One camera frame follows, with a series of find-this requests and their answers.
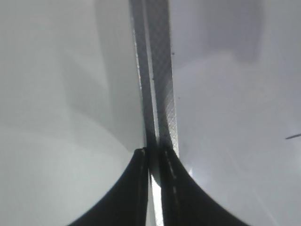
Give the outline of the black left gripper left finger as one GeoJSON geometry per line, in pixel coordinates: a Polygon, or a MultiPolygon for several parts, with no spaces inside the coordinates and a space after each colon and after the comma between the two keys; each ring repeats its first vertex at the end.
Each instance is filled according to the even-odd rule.
{"type": "Polygon", "coordinates": [[[144,226],[148,205],[149,152],[136,149],[115,185],[71,226],[144,226]]]}

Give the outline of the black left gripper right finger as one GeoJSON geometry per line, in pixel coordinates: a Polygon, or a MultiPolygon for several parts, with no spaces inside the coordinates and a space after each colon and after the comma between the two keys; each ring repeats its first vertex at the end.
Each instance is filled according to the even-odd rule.
{"type": "Polygon", "coordinates": [[[242,221],[205,193],[188,174],[175,151],[159,143],[163,220],[166,226],[240,226],[242,221]]]}

